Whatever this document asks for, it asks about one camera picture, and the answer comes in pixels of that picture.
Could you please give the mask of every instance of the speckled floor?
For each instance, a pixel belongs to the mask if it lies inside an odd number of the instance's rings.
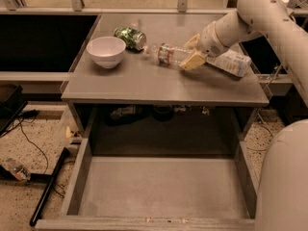
[[[59,140],[61,130],[61,116],[64,105],[32,106],[25,110],[40,110],[38,116],[22,123],[22,128],[29,140],[34,142],[46,154],[48,169],[51,173],[54,165],[63,150],[63,143]],[[275,110],[263,110],[259,118],[252,124],[245,141],[249,155],[252,159],[257,175],[260,174],[262,162],[272,136],[279,132],[284,124]],[[34,145],[26,141],[20,126],[0,139],[0,164],[7,157],[22,161],[32,172],[43,173],[46,169],[46,160]],[[57,180],[55,191],[49,197],[43,218],[56,218],[60,212],[65,187],[68,183],[70,172],[73,168],[74,158],[68,158]],[[0,231],[32,230],[29,220],[32,216],[44,185],[25,183],[12,183],[0,181]]]

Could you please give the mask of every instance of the open drawer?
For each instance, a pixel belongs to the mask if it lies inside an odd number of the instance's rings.
[[[253,230],[233,109],[201,111],[110,126],[94,108],[61,216],[37,230]]]

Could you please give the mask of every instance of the gray tabletop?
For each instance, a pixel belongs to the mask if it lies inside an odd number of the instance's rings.
[[[148,45],[168,42],[183,45],[221,17],[219,14],[103,14],[91,38],[112,36],[116,27],[144,32]],[[87,51],[64,90],[63,100],[76,103],[191,104],[206,106],[263,107],[269,104],[250,69],[237,78],[205,64],[193,71],[156,65],[143,53],[125,51],[113,69],[95,64]]]

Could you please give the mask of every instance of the soda can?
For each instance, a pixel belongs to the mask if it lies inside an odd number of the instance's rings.
[[[128,49],[141,51],[146,45],[146,35],[133,28],[118,27],[115,29],[114,36],[124,40]]]

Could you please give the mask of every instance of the white bowl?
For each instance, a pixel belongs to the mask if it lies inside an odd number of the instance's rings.
[[[101,37],[90,41],[87,51],[91,59],[104,68],[113,68],[124,58],[125,42],[116,37]]]

